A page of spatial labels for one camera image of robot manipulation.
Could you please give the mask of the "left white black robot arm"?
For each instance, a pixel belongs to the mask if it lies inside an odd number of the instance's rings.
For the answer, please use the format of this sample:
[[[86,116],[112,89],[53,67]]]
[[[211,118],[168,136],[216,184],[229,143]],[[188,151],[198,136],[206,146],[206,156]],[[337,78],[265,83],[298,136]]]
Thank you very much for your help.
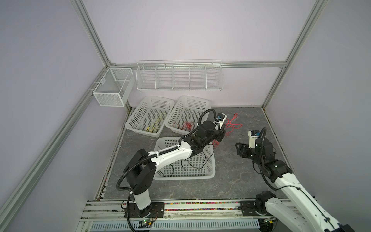
[[[149,188],[155,173],[176,161],[200,154],[214,140],[221,142],[226,134],[226,120],[227,115],[207,109],[201,113],[196,128],[179,138],[176,145],[151,152],[138,150],[116,183],[117,191],[129,192],[127,205],[132,201],[141,218],[149,215],[153,209]]]

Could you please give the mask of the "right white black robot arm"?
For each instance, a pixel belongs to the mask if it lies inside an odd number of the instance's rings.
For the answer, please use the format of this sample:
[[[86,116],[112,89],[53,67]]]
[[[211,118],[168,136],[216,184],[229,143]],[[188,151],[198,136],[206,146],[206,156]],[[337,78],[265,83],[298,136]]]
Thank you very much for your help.
[[[261,216],[272,215],[293,232],[352,232],[328,213],[298,181],[288,165],[275,158],[272,143],[254,136],[253,146],[236,143],[237,155],[249,158],[260,169],[270,191],[257,194],[252,209]]]

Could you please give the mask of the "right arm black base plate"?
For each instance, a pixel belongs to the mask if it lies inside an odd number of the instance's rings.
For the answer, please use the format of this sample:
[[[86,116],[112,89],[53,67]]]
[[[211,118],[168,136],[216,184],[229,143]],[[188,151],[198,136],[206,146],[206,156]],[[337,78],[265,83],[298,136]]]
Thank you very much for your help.
[[[240,206],[238,207],[238,210],[241,211],[244,217],[259,216],[259,214],[257,213],[255,201],[240,201]]]

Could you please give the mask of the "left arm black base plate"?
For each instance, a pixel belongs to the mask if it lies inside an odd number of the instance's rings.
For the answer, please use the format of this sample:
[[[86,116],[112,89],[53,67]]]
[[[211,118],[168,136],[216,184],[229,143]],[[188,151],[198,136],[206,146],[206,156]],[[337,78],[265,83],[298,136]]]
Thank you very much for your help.
[[[126,210],[129,218],[163,218],[165,212],[164,202],[152,202],[148,207],[140,210],[135,203],[130,202]]]

